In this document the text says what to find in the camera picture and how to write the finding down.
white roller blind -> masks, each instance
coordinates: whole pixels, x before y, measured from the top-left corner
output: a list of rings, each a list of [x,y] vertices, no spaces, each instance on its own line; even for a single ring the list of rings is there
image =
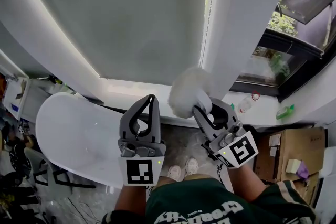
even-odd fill
[[[205,0],[42,0],[101,78],[170,85],[197,65]]]

purple object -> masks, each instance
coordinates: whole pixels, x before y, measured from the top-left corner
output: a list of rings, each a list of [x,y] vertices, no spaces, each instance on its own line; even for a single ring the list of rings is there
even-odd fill
[[[300,166],[296,171],[296,174],[301,178],[308,179],[308,169],[304,161],[301,161]]]

white fluffy duster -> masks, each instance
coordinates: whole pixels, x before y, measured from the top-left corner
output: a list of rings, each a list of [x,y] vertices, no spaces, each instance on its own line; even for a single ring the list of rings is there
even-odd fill
[[[203,94],[203,100],[208,99],[204,103],[210,103],[211,105],[211,100],[207,96],[210,91],[211,75],[199,67],[189,68],[174,81],[170,90],[168,104],[174,115],[187,119],[193,116],[192,109],[199,104],[200,93],[201,96]]]

paper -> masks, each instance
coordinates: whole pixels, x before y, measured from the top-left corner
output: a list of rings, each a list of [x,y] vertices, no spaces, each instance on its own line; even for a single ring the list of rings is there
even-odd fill
[[[268,146],[279,146],[281,141],[281,134],[270,136]]]
[[[275,157],[276,154],[277,154],[277,148],[275,146],[272,146],[269,151],[269,156]]]
[[[299,159],[289,159],[286,167],[286,173],[295,174],[299,169],[301,161]]]

white sneaker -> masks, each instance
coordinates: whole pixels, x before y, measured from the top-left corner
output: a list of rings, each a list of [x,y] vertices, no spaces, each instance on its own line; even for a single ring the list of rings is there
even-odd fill
[[[173,165],[168,170],[168,177],[178,181],[181,175],[181,168],[178,165]]]
[[[185,163],[185,170],[186,170],[186,175],[185,176],[196,174],[197,171],[198,171],[197,160],[194,159],[194,158],[191,158],[191,159],[187,160],[187,162]]]

